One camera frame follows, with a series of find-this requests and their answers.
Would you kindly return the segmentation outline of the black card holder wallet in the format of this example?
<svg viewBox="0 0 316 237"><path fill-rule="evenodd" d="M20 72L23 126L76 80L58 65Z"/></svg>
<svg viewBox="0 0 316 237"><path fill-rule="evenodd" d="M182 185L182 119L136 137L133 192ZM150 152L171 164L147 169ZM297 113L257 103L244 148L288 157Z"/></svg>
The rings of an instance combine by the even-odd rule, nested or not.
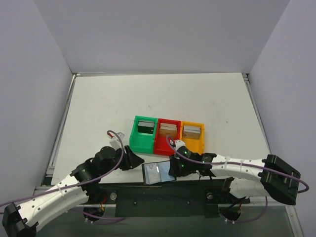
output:
<svg viewBox="0 0 316 237"><path fill-rule="evenodd" d="M160 161L142 164L143 181L145 185L154 185L176 181L169 175L170 161Z"/></svg>

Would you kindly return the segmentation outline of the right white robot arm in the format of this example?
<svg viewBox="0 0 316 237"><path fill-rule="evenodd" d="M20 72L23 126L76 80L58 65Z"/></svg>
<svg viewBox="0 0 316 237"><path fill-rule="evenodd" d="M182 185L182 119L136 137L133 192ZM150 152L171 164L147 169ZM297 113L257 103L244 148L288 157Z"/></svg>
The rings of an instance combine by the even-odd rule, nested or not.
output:
<svg viewBox="0 0 316 237"><path fill-rule="evenodd" d="M295 205L301 174L280 157L267 155L264 159L236 159L214 153L198 154L183 142L171 146L169 175L230 177L232 181L220 191L221 198L231 202L236 198L270 196L274 200Z"/></svg>

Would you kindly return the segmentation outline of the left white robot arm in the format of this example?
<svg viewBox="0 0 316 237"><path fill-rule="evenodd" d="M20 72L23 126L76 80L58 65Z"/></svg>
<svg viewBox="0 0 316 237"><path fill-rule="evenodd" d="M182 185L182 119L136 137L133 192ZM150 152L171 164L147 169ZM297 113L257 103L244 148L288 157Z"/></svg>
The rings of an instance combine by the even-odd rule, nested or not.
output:
<svg viewBox="0 0 316 237"><path fill-rule="evenodd" d="M103 147L94 157L78 165L62 181L29 201L9 204L3 213L2 225L9 237L34 237L36 233L73 207L101 199L98 183L116 169L137 168L144 160L129 146L114 149Z"/></svg>

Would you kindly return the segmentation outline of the dark cards in green bin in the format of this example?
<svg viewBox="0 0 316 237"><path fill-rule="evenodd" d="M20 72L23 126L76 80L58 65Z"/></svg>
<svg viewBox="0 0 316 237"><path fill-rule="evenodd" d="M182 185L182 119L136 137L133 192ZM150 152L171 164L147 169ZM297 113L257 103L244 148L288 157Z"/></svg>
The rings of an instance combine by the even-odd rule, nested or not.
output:
<svg viewBox="0 0 316 237"><path fill-rule="evenodd" d="M139 133L153 134L154 128L155 128L154 121L144 121L144 120L138 121L137 129Z"/></svg>

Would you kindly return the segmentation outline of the tan cards in red bin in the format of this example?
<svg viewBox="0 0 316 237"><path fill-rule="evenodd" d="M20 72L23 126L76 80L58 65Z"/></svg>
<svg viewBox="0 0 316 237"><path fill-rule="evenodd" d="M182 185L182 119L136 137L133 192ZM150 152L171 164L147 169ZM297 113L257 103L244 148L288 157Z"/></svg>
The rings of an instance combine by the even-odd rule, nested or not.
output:
<svg viewBox="0 0 316 237"><path fill-rule="evenodd" d="M159 135L162 137L166 137L167 135L169 135L172 139L176 139L177 133L177 127L174 126L161 126L159 128Z"/></svg>

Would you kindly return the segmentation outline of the green plastic bin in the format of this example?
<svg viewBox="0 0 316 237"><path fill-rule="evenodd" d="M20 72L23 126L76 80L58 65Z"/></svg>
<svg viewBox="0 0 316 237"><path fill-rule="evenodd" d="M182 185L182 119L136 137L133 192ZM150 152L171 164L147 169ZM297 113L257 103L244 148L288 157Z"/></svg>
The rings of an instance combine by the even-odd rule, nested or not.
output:
<svg viewBox="0 0 316 237"><path fill-rule="evenodd" d="M154 121L155 128L153 134L139 133L137 129L138 121ZM129 138L129 146L135 153L153 154L154 140L156 134L158 118L135 116L134 124Z"/></svg>

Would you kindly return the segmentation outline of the red plastic bin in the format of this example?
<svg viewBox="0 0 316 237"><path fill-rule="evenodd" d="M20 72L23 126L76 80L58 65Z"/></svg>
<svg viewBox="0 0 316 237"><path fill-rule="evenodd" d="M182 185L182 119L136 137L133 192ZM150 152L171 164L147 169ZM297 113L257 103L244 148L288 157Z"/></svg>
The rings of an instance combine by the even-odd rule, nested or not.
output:
<svg viewBox="0 0 316 237"><path fill-rule="evenodd" d="M180 128L181 122L179 120L170 120L170 119L163 119L159 118L156 128L155 140L154 140L154 154L155 155L162 155L162 156L170 156L173 154L172 149L168 145L170 139L166 140L166 137L162 137L159 135L159 128L161 126L174 126L177 127L178 133L175 140L180 138Z"/></svg>

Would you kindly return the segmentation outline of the yellow plastic bin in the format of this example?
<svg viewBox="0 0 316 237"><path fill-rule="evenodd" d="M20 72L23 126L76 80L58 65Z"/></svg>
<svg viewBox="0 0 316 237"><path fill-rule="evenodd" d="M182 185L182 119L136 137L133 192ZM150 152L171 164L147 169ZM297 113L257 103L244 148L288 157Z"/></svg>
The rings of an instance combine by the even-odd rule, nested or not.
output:
<svg viewBox="0 0 316 237"><path fill-rule="evenodd" d="M189 126L197 126L201 128L201 136L198 140L196 139L188 139L183 137L183 126L184 125L189 125ZM203 123L196 123L196 122L188 122L188 121L181 121L181 128L180 128L180 140L185 142L186 147L194 152L194 153L199 153L202 154L204 152L204 124Z"/></svg>

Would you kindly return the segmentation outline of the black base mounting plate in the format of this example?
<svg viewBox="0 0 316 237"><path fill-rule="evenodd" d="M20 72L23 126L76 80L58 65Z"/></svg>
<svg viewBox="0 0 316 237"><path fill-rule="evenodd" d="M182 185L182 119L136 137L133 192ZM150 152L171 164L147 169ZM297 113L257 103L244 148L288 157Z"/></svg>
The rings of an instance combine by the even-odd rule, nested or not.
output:
<svg viewBox="0 0 316 237"><path fill-rule="evenodd" d="M224 179L175 181L158 185L100 184L85 206L115 206L115 217L218 217L220 205L238 207L249 198L230 194Z"/></svg>

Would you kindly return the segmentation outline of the aluminium frame rail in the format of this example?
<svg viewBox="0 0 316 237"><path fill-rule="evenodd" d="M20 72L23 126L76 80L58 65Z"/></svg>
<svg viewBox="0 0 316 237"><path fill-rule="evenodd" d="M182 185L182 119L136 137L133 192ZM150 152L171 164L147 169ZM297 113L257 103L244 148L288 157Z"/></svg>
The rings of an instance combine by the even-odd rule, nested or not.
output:
<svg viewBox="0 0 316 237"><path fill-rule="evenodd" d="M176 188L176 186L131 186L131 185L118 185L118 186L113 186L112 184L107 185L107 184L101 184L98 187L98 192L100 193L105 193L105 194L109 194L111 191L113 192L118 192L119 190L122 189L127 189L127 190L132 190L132 191L136 191L136 190L166 190L167 188ZM219 188L206 188L208 190L210 190L210 192L216 193L217 196L234 196L234 197L230 197L230 199L234 199L237 198L236 195L233 195L231 193L229 193L228 191L221 191ZM284 203L278 202L276 200L274 200L271 196L268 195L259 195L259 196L246 196L247 198L249 198L251 203L259 203L259 202L263 202L265 200L265 197L267 197L268 201L271 201L272 203L277 203L277 205L284 205Z"/></svg>

